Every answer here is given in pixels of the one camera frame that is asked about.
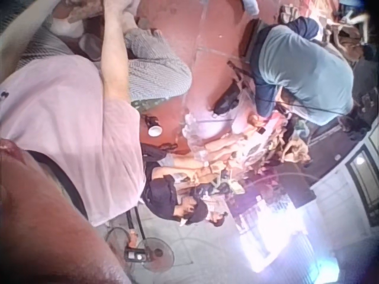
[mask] cable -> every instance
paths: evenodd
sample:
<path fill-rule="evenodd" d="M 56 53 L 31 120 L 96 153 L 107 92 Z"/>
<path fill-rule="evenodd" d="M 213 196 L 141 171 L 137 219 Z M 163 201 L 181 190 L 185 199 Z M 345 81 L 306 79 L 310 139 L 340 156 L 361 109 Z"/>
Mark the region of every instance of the cable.
<path fill-rule="evenodd" d="M 273 100 L 270 100 L 270 99 L 261 99 L 261 98 L 257 98 L 258 100 L 260 101 L 264 101 L 264 102 L 275 102 L 277 103 L 277 101 L 273 101 Z M 330 110 L 327 110 L 327 109 L 322 109 L 322 108 L 314 108 L 312 106 L 304 106 L 304 105 L 295 105 L 295 104 L 289 104 L 287 102 L 280 102 L 281 104 L 285 104 L 285 105 L 291 105 L 293 107 L 300 107 L 300 108 L 305 108 L 305 109 L 313 109 L 315 111 L 324 111 L 324 112 L 329 112 L 331 114 L 338 114 L 338 115 L 341 115 L 341 116 L 345 116 L 346 114 L 341 114 L 340 112 L 336 112 L 336 111 L 330 111 Z"/>

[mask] hand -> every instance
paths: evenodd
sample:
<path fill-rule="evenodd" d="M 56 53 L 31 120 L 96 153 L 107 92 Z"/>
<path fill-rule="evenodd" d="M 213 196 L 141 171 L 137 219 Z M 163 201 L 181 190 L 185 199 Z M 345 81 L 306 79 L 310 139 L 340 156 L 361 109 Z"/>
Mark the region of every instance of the hand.
<path fill-rule="evenodd" d="M 188 170 L 186 174 L 191 179 L 192 183 L 197 184 L 199 182 L 196 170 Z"/>
<path fill-rule="evenodd" d="M 266 119 L 258 114 L 250 116 L 250 123 L 254 127 L 262 127 L 266 125 Z"/>

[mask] leg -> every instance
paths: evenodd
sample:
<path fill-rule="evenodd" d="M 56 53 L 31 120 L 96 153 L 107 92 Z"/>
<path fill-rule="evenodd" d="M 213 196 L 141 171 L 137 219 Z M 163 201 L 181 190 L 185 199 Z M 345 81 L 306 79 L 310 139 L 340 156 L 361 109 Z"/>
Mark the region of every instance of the leg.
<path fill-rule="evenodd" d="M 0 32 L 16 19 L 25 10 L 25 6 L 19 1 L 13 1 L 5 7 L 4 17 L 0 19 Z M 34 35 L 26 51 L 20 58 L 18 69 L 34 59 L 42 59 L 48 56 L 73 54 L 64 42 L 53 35 L 46 27 L 42 26 Z"/>
<path fill-rule="evenodd" d="M 160 31 L 134 28 L 126 34 L 126 46 L 137 57 L 129 61 L 132 101 L 179 96 L 190 88 L 190 69 L 172 52 Z"/>

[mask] black cap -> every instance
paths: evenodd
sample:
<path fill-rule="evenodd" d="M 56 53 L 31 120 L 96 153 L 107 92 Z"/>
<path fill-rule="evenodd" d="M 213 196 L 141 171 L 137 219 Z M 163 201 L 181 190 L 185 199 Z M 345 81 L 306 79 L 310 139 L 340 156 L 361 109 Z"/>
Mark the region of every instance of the black cap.
<path fill-rule="evenodd" d="M 201 199 L 197 199 L 197 204 L 194 208 L 194 212 L 188 214 L 184 218 L 187 219 L 186 225 L 191 225 L 193 223 L 199 223 L 203 221 L 207 215 L 208 215 L 208 206 L 205 204 L 205 202 Z"/>

